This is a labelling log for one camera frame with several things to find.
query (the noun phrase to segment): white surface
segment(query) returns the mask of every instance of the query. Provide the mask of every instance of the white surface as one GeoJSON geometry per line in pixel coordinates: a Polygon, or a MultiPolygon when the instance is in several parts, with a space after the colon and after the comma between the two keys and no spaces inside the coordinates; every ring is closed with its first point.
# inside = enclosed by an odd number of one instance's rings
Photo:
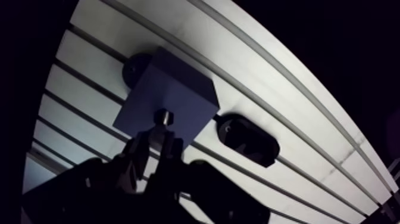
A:
{"type": "Polygon", "coordinates": [[[63,159],[59,158],[58,156],[54,155],[53,153],[50,153],[49,151],[47,151],[46,149],[44,149],[43,147],[41,147],[40,145],[38,145],[35,142],[32,142],[32,148],[38,150],[40,153],[46,155],[47,157],[49,157],[50,159],[56,161],[57,163],[59,163],[60,165],[64,166],[65,168],[72,168],[73,166],[69,163],[67,163],[66,161],[64,161],[63,159]]]}
{"type": "Polygon", "coordinates": [[[54,173],[33,161],[31,158],[26,157],[23,193],[39,186],[53,177],[55,177],[54,173]]]}
{"type": "Polygon", "coordinates": [[[48,96],[42,97],[39,115],[67,134],[109,157],[121,152],[125,143],[66,110],[48,96]]]}
{"type": "Polygon", "coordinates": [[[38,120],[33,136],[74,163],[79,164],[89,158],[96,157],[38,120]]]}

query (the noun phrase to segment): groove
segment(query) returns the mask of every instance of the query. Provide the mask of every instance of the groove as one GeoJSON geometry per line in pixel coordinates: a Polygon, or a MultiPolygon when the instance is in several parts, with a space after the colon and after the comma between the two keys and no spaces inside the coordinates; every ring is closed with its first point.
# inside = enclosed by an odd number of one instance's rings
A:
{"type": "Polygon", "coordinates": [[[101,51],[104,51],[106,54],[112,56],[113,58],[115,58],[119,62],[124,64],[128,60],[128,58],[125,57],[123,54],[121,54],[118,51],[110,48],[108,45],[106,45],[105,43],[97,40],[96,38],[94,38],[90,34],[86,33],[85,31],[81,30],[80,28],[70,24],[68,30],[71,33],[74,33],[76,36],[82,38],[86,42],[89,42],[91,45],[97,47],[101,51]]]}
{"type": "Polygon", "coordinates": [[[71,142],[74,142],[75,144],[79,145],[80,147],[84,148],[86,151],[98,156],[99,158],[105,160],[105,161],[111,161],[111,158],[109,158],[108,156],[104,155],[103,153],[100,153],[97,150],[94,150],[93,148],[91,148],[90,146],[86,145],[85,143],[81,142],[80,140],[72,137],[71,135],[67,134],[66,132],[64,132],[63,130],[61,130],[60,128],[56,127],[55,125],[53,125],[52,123],[50,123],[49,121],[47,121],[46,119],[44,119],[41,116],[38,116],[37,119],[42,122],[43,124],[47,125],[48,127],[50,127],[51,129],[53,129],[54,131],[56,131],[57,133],[59,133],[60,135],[62,135],[63,137],[67,138],[68,140],[70,140],[71,142]]]}
{"type": "Polygon", "coordinates": [[[329,122],[342,134],[342,136],[352,145],[352,147],[359,153],[364,161],[370,166],[375,175],[384,184],[389,192],[392,192],[388,182],[384,179],[382,174],[378,171],[376,166],[372,163],[369,157],[356,143],[354,138],[348,133],[348,131],[340,124],[340,122],[334,117],[334,115],[318,100],[318,98],[309,90],[302,82],[300,82],[296,76],[294,76],[282,63],[280,63],[275,57],[273,57],[267,50],[265,50],[258,42],[252,39],[242,29],[233,24],[224,15],[220,14],[217,10],[209,6],[202,0],[187,0],[192,5],[197,7],[203,13],[213,18],[216,22],[222,25],[225,29],[230,31],[233,35],[239,38],[243,43],[248,45],[253,51],[261,56],[266,62],[274,67],[283,77],[285,77],[294,87],[297,88],[328,120],[329,122]]]}
{"type": "Polygon", "coordinates": [[[58,158],[60,158],[61,160],[63,160],[64,162],[68,163],[69,165],[72,166],[76,166],[76,163],[72,162],[71,160],[67,159],[65,156],[61,155],[60,153],[54,151],[52,148],[48,147],[47,145],[45,145],[43,142],[40,142],[39,140],[37,140],[36,138],[33,138],[33,142],[40,145],[42,148],[44,148],[46,151],[50,152],[51,154],[57,156],[58,158]]]}
{"type": "Polygon", "coordinates": [[[67,73],[70,73],[72,76],[74,76],[75,78],[81,80],[83,83],[87,84],[88,86],[96,89],[98,92],[100,92],[101,94],[105,95],[106,97],[108,97],[109,99],[113,100],[114,102],[116,102],[117,104],[123,105],[124,104],[124,99],[118,97],[116,94],[112,93],[111,91],[105,89],[103,86],[95,83],[94,81],[92,81],[91,79],[89,79],[88,77],[82,75],[81,73],[79,73],[78,71],[76,71],[75,69],[71,68],[70,66],[66,65],[65,63],[63,63],[62,61],[55,59],[54,64],[60,68],[62,68],[64,71],[66,71],[67,73]]]}
{"type": "Polygon", "coordinates": [[[208,68],[210,71],[215,73],[218,77],[223,79],[225,82],[230,84],[232,87],[237,89],[240,93],[244,94],[251,101],[256,103],[256,105],[260,106],[263,110],[271,114],[275,119],[277,119],[280,123],[285,125],[290,131],[292,131],[295,135],[297,135],[300,139],[306,142],[311,148],[313,148],[317,153],[319,153],[323,158],[325,158],[332,166],[337,168],[343,175],[345,175],[354,185],[356,185],[366,196],[368,196],[374,203],[378,204],[379,202],[353,177],[351,176],[345,169],[343,169],[328,153],[326,153],[319,145],[317,145],[310,137],[304,134],[298,127],[296,127],[293,123],[291,123],[287,118],[285,118],[282,114],[280,114],[275,108],[273,108],[270,104],[265,102],[261,97],[252,92],[245,85],[240,83],[234,77],[232,77],[228,72],[220,68],[218,65],[214,64],[208,58],[194,50],[189,45],[185,44],[175,36],[171,35],[169,32],[160,28],[153,22],[149,21],[147,18],[141,16],[137,12],[127,8],[125,5],[115,1],[115,0],[101,0],[103,3],[107,4],[109,7],[115,9],[116,11],[122,13],[126,17],[132,19],[133,21],[139,23],[143,27],[152,31],[156,35],[160,36],[176,48],[180,49],[188,56],[192,57],[194,60],[202,64],[204,67],[208,68]]]}

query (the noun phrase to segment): block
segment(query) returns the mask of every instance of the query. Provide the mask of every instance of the block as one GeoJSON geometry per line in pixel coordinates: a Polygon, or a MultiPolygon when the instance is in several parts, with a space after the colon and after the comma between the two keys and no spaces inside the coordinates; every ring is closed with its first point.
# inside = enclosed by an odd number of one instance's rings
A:
{"type": "Polygon", "coordinates": [[[168,130],[186,148],[218,112],[219,103],[210,78],[159,47],[113,125],[135,137],[154,126],[154,113],[162,108],[174,113],[168,130]]]}

